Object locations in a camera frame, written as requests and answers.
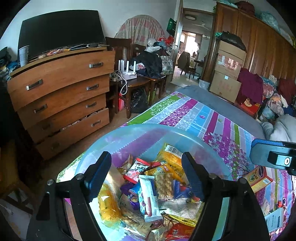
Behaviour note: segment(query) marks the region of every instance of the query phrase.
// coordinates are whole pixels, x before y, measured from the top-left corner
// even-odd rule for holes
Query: green stripe
[[[275,198],[274,198],[274,210],[276,209],[276,203],[277,203],[277,192],[278,192],[278,186],[279,186],[279,184],[278,184],[278,177],[277,177],[277,169],[274,169],[274,178],[275,178],[275,188],[274,188],[274,196],[275,196]]]
[[[234,124],[234,142],[239,146],[239,127],[237,124]]]
[[[149,120],[150,118],[152,118],[153,116],[157,115],[164,108],[166,108],[167,106],[171,105],[172,103],[176,102],[179,99],[181,99],[179,96],[173,95],[170,98],[167,98],[166,100],[155,104],[154,106],[152,106],[152,108],[148,109],[143,114],[141,114],[141,115],[135,117],[134,119],[132,119],[131,121],[129,121],[128,125],[142,124],[143,122],[145,122],[145,121]]]

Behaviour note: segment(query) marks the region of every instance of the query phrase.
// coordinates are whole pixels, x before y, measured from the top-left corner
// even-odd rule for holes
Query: metal bolt
[[[54,180],[53,180],[53,179],[49,179],[49,180],[47,181],[46,184],[47,184],[48,186],[50,186],[50,185],[52,185],[53,183],[54,183]]]
[[[81,179],[83,178],[83,174],[82,174],[82,173],[78,173],[78,174],[75,176],[75,178],[76,178],[77,180],[81,180]]]
[[[290,163],[290,158],[289,157],[287,157],[286,159],[285,159],[285,165],[289,165],[289,163]]]
[[[210,174],[209,174],[209,177],[210,177],[211,179],[216,179],[216,178],[217,178],[217,175],[216,175],[215,173],[210,173]]]
[[[246,184],[247,180],[242,177],[242,178],[239,179],[239,182],[242,183],[242,184]]]

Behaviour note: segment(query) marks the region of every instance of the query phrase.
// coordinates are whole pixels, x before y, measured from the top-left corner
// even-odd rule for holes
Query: drawer
[[[85,53],[60,58],[29,69],[7,82],[15,111],[65,86],[112,73],[114,51]],[[102,65],[90,68],[90,64]]]
[[[17,113],[27,130],[70,106],[108,91],[109,75],[106,74],[52,92],[19,109]]]
[[[44,142],[37,145],[36,148],[44,160],[48,160],[108,123],[109,110],[106,108],[66,128],[58,134],[48,137]]]
[[[95,96],[38,122],[36,125],[30,127],[28,132],[33,141],[38,143],[61,128],[104,107],[106,107],[106,95]]]

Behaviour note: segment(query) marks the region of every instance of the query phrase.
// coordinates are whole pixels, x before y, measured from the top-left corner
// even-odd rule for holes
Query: wooden wardrobe
[[[239,36],[247,48],[243,67],[264,77],[295,79],[296,50],[272,27],[237,8],[217,2],[213,33],[201,79],[212,82],[217,60],[215,32],[229,31]]]

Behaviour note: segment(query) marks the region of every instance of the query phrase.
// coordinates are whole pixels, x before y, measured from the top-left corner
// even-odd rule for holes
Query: ceiling fan
[[[201,25],[200,25],[200,24],[194,24],[194,23],[192,23],[192,25],[196,25],[196,26],[199,26],[199,27],[203,27],[203,28],[209,30],[207,27],[205,27],[205,23],[204,23],[204,22],[202,22]]]

